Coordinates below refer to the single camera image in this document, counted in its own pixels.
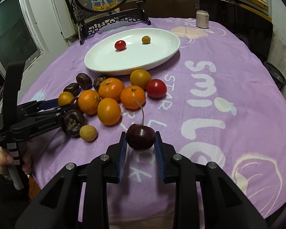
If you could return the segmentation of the person left hand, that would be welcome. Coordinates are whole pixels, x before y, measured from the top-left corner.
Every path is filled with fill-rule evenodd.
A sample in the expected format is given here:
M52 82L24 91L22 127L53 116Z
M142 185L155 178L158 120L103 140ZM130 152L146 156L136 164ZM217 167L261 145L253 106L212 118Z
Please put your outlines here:
M30 149L27 148L23 155L23 162L22 170L26 175L29 175L31 173L31 152ZM11 176L7 170L7 166L11 165L13 163L13 157L8 154L7 152L3 151L3 149L0 147L0 175L2 175L5 179L11 180Z

